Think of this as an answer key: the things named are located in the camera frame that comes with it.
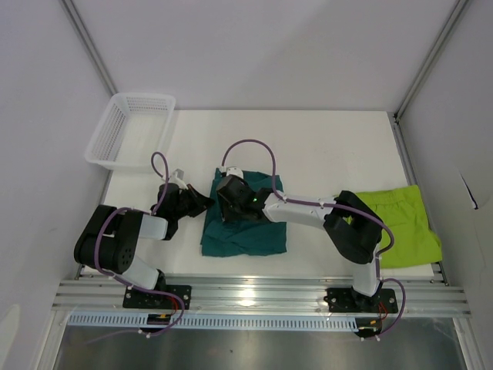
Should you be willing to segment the teal green shorts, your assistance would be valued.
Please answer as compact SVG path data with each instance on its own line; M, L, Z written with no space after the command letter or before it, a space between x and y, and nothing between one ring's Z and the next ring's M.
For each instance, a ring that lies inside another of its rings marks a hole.
M287 225L261 224L248 220L224 223L216 188L222 179L215 171L210 198L215 204L207 210L201 238L201 253L205 257L239 255L270 256L287 252Z

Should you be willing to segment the lime green shorts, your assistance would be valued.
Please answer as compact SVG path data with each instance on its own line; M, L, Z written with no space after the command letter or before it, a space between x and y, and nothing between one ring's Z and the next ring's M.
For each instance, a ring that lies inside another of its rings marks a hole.
M357 196L394 235L394 246L381 258L382 268L415 267L442 260L441 241L430 228L418 186L360 192Z

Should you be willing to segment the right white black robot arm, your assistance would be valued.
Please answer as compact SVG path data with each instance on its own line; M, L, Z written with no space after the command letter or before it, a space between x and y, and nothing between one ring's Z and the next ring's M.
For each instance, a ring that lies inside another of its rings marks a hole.
M320 200L288 197L275 188L255 191L243 178L229 174L217 185L216 195L225 222L292 223L324 230L353 265L353 305L369 311L378 304L377 247L386 225L354 193L344 190L334 199Z

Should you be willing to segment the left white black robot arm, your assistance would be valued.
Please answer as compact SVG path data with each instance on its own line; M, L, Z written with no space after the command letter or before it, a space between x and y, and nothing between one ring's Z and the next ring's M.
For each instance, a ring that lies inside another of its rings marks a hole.
M182 218L197 217L214 204L190 184L168 183L159 187L157 203L149 213L99 205L75 244L74 259L129 287L140 287L140 299L150 308L159 308L167 299L166 278L136 256L138 241L169 241Z

